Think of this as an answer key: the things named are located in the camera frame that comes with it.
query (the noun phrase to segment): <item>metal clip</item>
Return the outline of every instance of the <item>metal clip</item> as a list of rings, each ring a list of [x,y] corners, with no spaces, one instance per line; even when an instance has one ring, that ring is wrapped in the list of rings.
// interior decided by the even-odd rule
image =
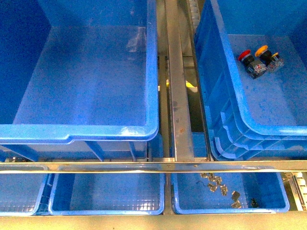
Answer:
[[[208,176],[208,174],[207,173],[201,173],[201,178],[208,178],[209,176]]]
[[[215,182],[216,182],[217,186],[220,186],[222,184],[223,180],[222,180],[222,178],[220,176],[215,176],[214,179],[215,179]]]
[[[236,201],[231,205],[232,208],[242,208],[240,201]]]
[[[233,191],[232,192],[232,199],[233,199],[233,201],[237,201],[238,199],[239,199],[239,197],[241,196],[241,194],[240,193],[238,193],[237,191]]]
[[[257,203],[256,199],[255,198],[252,198],[251,199],[251,206],[253,208],[259,208],[259,204]]]
[[[211,192],[215,192],[217,190],[217,185],[214,185],[212,183],[208,183],[207,186],[210,188]]]
[[[212,172],[210,172],[208,180],[211,181],[211,182],[215,182],[216,177],[218,177],[218,176],[214,176],[214,174]]]
[[[224,184],[224,185],[221,185],[220,186],[220,189],[221,189],[221,192],[222,192],[222,196],[226,196],[227,195],[227,192],[228,192],[228,188],[227,186]]]

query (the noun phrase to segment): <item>blue storage bin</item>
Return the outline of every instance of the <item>blue storage bin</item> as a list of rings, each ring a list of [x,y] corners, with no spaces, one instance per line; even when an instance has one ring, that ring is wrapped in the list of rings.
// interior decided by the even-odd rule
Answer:
[[[208,127],[213,130],[215,137],[223,139],[223,141],[221,141],[223,143],[225,143],[224,138],[226,138],[226,135],[224,135],[224,130],[222,129],[224,128],[227,131],[227,142],[230,144],[226,148],[240,147],[254,152],[255,150],[264,150],[268,152],[270,150],[282,150],[283,152],[289,152],[289,149],[297,149],[298,147],[306,148],[307,141],[303,131],[306,128],[305,126],[299,123],[297,123],[296,126],[289,126],[286,123],[282,125],[278,124],[278,122],[283,122],[283,120],[285,120],[285,122],[291,120],[289,118],[289,111],[293,112],[295,114],[294,116],[300,117],[299,122],[303,121],[303,116],[296,112],[298,111],[296,108],[290,106],[290,110],[285,109],[287,100],[297,102],[297,98],[293,99],[292,97],[300,97],[301,101],[307,98],[307,96],[304,97],[306,89],[299,90],[298,92],[300,95],[296,95],[294,92],[289,93],[288,91],[292,90],[292,88],[289,87],[291,84],[297,86],[297,81],[300,81],[300,86],[298,87],[304,88],[304,86],[306,86],[305,72],[302,71],[302,69],[305,68],[305,63],[301,61],[301,59],[304,60],[303,58],[300,59],[303,55],[300,49],[304,47],[304,44],[297,46],[297,40],[295,40],[295,37],[298,36],[296,34],[300,33],[301,36],[304,35],[304,33],[302,33],[304,27],[293,26],[294,24],[298,25],[305,21],[306,11],[304,7],[306,6],[303,6],[303,2],[304,1],[300,1],[297,3],[296,1],[295,4],[287,2],[276,6],[267,6],[264,10],[264,14],[261,14],[259,22],[263,22],[261,21],[263,20],[262,17],[271,12],[274,12],[274,16],[270,18],[269,22],[263,22],[264,24],[260,23],[259,25],[261,26],[257,26],[255,22],[259,16],[253,17],[255,12],[249,12],[255,10],[253,7],[248,7],[247,11],[239,12],[236,8],[240,8],[241,5],[239,3],[236,4],[236,1],[225,3],[223,1],[212,0],[205,3],[202,20],[195,35],[196,55],[199,63],[201,88],[203,98],[205,99],[206,115],[211,119],[211,124],[208,125]],[[247,1],[244,4],[254,5],[254,2]],[[283,17],[280,17],[276,12],[287,10],[289,10],[289,12],[293,11],[292,13],[298,15],[295,18],[297,21],[291,22],[291,24],[284,24],[283,22],[283,31],[281,31],[278,22]],[[245,18],[246,16],[249,20],[247,22],[243,20],[244,24],[241,24],[242,20],[234,20],[237,14],[240,15],[240,18]],[[272,31],[270,34],[269,30],[267,30],[268,27],[263,26],[267,24],[271,28],[278,27],[278,30],[273,31],[275,34],[272,34]],[[293,45],[291,46],[287,43],[290,41],[288,37],[291,38],[292,43],[295,45],[295,51],[301,56],[294,54]],[[289,64],[286,64],[284,68],[274,74],[267,73],[259,79],[253,80],[245,72],[243,65],[236,61],[236,57],[239,54],[239,49],[242,47],[248,46],[248,48],[251,49],[258,49],[258,46],[263,44],[264,41],[269,41],[268,44],[271,49],[278,49],[280,53],[286,53],[284,58]],[[276,82],[283,82],[284,87],[288,84],[288,87],[286,87],[284,91],[290,98],[280,97],[281,91],[278,91],[280,86]],[[263,99],[262,102],[265,104],[261,104],[263,110],[259,110],[259,104],[257,103],[259,98]],[[241,102],[244,100],[247,100],[252,108],[250,108],[248,104],[242,105]],[[243,119],[244,117],[241,117],[243,110],[246,114],[252,112],[252,115],[259,116],[257,121],[261,119],[266,121],[269,125],[266,124],[264,126],[260,124],[259,127],[263,128],[261,131],[266,129],[267,133],[257,131],[254,127],[247,124]]]
[[[161,138],[151,141],[152,157],[163,156]],[[56,174],[52,215],[158,215],[164,210],[164,174]]]
[[[48,177],[48,174],[0,174],[0,216],[45,215]]]
[[[149,141],[154,0],[3,0],[0,144]]]
[[[212,70],[206,69],[211,88],[208,97],[219,78],[230,78],[242,120],[256,133],[307,136],[306,9],[304,0],[270,5],[264,0],[257,4],[252,0],[205,3],[202,16],[207,19],[199,26],[195,41],[197,52],[203,53],[199,62]],[[286,65],[253,80],[236,57],[263,44],[279,52]]]
[[[178,214],[209,213],[275,213],[289,210],[289,202],[279,173],[215,173],[222,178],[228,192],[223,196],[220,188],[211,192],[209,182],[200,173],[174,173],[173,209]],[[240,193],[242,208],[232,208],[232,192]],[[253,207],[255,199],[259,207]]]

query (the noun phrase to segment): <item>metal bar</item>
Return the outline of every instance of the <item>metal bar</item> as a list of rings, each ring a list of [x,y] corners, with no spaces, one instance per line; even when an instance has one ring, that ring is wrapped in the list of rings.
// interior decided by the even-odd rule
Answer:
[[[165,11],[175,159],[176,161],[193,161],[192,131],[183,68],[177,0],[166,0]]]
[[[160,81],[160,121],[161,121],[161,134],[163,138],[163,153],[164,157],[170,157],[169,155],[169,114],[168,114],[168,102],[167,102],[167,88],[166,88],[166,58],[165,56],[159,57],[159,81]]]
[[[178,162],[174,158],[153,160],[155,162],[0,163],[0,173],[307,172],[307,161],[206,161],[205,158],[196,158],[199,162]]]
[[[194,61],[194,68],[195,68],[195,74],[196,74],[196,80],[198,84],[198,95],[200,97],[200,104],[201,104],[201,116],[203,118],[202,120],[202,126],[205,134],[205,141],[206,141],[206,149],[207,149],[207,155],[210,161],[213,161],[213,157],[211,154],[211,148],[210,148],[210,140],[209,140],[209,133],[208,133],[208,127],[207,127],[207,122],[206,122],[206,113],[205,113],[205,108],[204,108],[204,103],[202,99],[202,94],[201,94],[201,84],[200,84],[200,77],[198,73],[198,66],[197,66],[197,61],[196,61],[196,54],[195,54],[195,45],[194,45],[194,25],[193,25],[193,19],[192,19],[192,11],[191,11],[191,6],[190,6],[190,0],[186,0],[187,3],[187,8],[188,8],[188,14],[189,14],[189,34],[190,34],[190,41],[191,41],[191,48],[192,48],[192,56],[193,56],[193,61]]]
[[[305,230],[307,213],[1,217],[2,230]]]
[[[168,114],[168,101],[167,101],[167,89],[166,89],[166,58],[165,56],[159,57],[159,81],[160,81],[160,121],[161,121],[161,133],[163,138],[163,153],[164,157],[170,157],[170,143],[169,143],[169,114]],[[164,210],[163,214],[173,214],[172,209],[172,191],[171,191],[171,174],[165,175],[165,187],[164,187]]]

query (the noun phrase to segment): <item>metal shelf frame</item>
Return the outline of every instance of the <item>metal shelf frame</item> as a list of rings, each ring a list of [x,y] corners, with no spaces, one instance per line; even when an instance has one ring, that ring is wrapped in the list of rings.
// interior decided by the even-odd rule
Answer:
[[[186,0],[189,15],[189,34],[199,82],[193,43],[194,26],[190,0]],[[195,158],[189,116],[188,95],[182,55],[178,1],[165,0],[168,55],[159,56],[161,133],[164,158],[152,162],[104,160],[103,162],[5,162],[0,163],[0,173],[200,173],[200,172],[307,172],[307,160],[214,161],[211,155],[208,130],[203,121],[207,158]],[[166,79],[169,78],[169,98]],[[204,115],[203,103],[201,112]],[[173,145],[170,157],[170,146]]]
[[[189,0],[190,42],[196,79],[199,82],[193,43],[194,26]],[[159,56],[160,114],[164,157],[152,161],[104,160],[89,162],[4,162],[0,173],[166,173],[165,210],[159,216],[44,216],[1,217],[0,229],[305,229],[306,212],[292,211],[277,215],[174,215],[172,210],[171,173],[246,173],[307,172],[307,160],[254,159],[252,161],[214,161],[210,145],[208,156],[196,158],[193,153],[185,66],[180,37],[178,0],[165,0],[168,54]],[[203,122],[206,143],[209,143]]]

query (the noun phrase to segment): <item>metal rail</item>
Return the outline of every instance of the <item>metal rail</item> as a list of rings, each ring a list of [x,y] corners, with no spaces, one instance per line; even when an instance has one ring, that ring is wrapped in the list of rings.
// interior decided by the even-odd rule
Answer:
[[[204,173],[307,172],[307,161],[197,161],[156,158],[154,162],[0,163],[0,173]]]
[[[194,161],[186,78],[183,68],[177,0],[165,1],[170,101],[176,161]]]

